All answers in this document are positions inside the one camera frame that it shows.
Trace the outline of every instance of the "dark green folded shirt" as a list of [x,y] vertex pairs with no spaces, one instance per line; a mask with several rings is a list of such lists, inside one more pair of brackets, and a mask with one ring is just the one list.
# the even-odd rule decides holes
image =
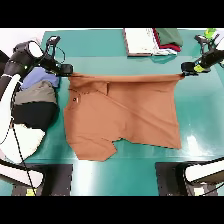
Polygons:
[[177,28],[156,28],[159,35],[160,45],[175,44],[180,47],[183,46],[183,40]]

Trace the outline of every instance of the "table surface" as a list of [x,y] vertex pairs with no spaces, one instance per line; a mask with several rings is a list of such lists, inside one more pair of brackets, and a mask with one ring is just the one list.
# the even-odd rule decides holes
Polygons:
[[[179,30],[184,45],[177,55],[127,58],[121,30],[67,30],[46,32],[59,35],[65,63],[75,72],[98,75],[181,73],[181,63],[200,57],[195,35],[203,31]],[[62,53],[57,51],[57,59]],[[72,163],[71,195],[158,195],[156,162],[203,161],[224,155],[224,71],[219,65],[208,74],[186,77],[175,89],[182,149],[114,142],[117,153],[105,162],[80,161],[66,142],[63,108],[68,102],[67,78],[57,89],[60,111],[38,150],[27,163]],[[0,181],[0,195],[11,195],[12,185]]]

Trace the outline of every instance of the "black cloth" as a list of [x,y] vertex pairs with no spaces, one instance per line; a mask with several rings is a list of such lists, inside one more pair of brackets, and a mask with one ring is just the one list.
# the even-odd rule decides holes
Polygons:
[[5,69],[5,65],[8,62],[9,57],[0,50],[0,77],[3,75],[4,73],[4,69]]
[[15,124],[25,124],[28,128],[46,132],[52,123],[57,105],[51,102],[33,102],[15,105],[13,117]]

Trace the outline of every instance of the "orange-brown cloth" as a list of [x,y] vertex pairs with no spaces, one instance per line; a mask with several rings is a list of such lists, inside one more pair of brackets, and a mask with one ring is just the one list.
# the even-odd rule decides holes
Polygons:
[[174,89],[180,74],[93,76],[74,73],[64,109],[66,139],[79,159],[104,161],[121,138],[181,148]]

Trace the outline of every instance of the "blue cloth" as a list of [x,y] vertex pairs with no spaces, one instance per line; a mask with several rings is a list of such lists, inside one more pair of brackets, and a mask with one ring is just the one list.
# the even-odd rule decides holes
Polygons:
[[54,74],[48,74],[45,72],[44,68],[35,67],[23,80],[23,84],[21,86],[22,89],[28,89],[32,85],[40,82],[40,81],[49,81],[52,86],[58,87],[59,85],[59,77],[56,77]]

